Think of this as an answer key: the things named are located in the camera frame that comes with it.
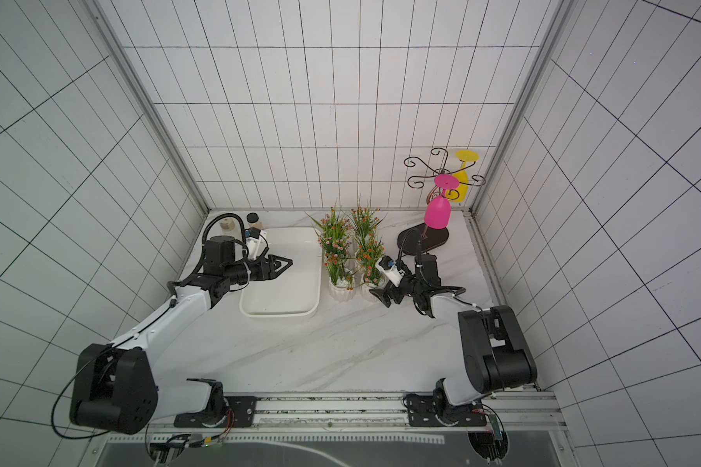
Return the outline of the white storage tray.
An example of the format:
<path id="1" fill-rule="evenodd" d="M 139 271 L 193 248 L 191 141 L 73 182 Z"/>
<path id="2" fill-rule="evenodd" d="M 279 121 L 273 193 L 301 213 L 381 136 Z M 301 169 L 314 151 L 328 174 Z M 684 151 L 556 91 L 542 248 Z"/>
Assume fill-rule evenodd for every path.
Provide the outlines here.
<path id="1" fill-rule="evenodd" d="M 241 313 L 251 318 L 310 317 L 319 307 L 323 254 L 311 227 L 263 231 L 267 254 L 289 258 L 293 266 L 280 277 L 250 282 L 241 292 Z"/>

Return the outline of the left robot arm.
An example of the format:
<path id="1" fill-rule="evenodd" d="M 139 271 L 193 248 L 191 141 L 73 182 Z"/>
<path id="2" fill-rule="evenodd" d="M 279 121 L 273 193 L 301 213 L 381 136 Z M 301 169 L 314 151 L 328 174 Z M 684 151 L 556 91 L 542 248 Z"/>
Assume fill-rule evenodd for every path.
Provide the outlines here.
<path id="1" fill-rule="evenodd" d="M 150 421 L 185 416 L 213 426 L 229 410 L 216 379 L 189 377 L 182 383 L 157 380 L 155 365 L 171 344 L 211 311 L 234 287 L 269 281 L 291 268 L 289 258 L 268 245 L 217 235 L 202 245 L 197 266 L 183 280 L 169 283 L 167 301 L 109 344 L 91 344 L 77 362 L 69 420 L 102 431 L 136 434 Z"/>

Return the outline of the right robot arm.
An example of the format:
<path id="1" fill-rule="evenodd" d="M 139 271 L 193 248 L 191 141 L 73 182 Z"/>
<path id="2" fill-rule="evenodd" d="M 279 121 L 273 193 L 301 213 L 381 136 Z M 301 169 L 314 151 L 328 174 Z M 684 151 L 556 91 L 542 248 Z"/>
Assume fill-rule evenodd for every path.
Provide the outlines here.
<path id="1" fill-rule="evenodd" d="M 371 289 L 370 294 L 385 307 L 399 305 L 409 297 L 418 313 L 442 319 L 460 333 L 461 369 L 440 379 L 430 395 L 410 393 L 403 397 L 410 425 L 485 426 L 496 416 L 484 408 L 485 397 L 537 381 L 537 364 L 511 307 L 483 309 L 465 301 L 461 298 L 465 288 L 441 283 L 433 255 L 418 259 L 414 270 L 385 256 L 375 270 L 387 283 Z"/>

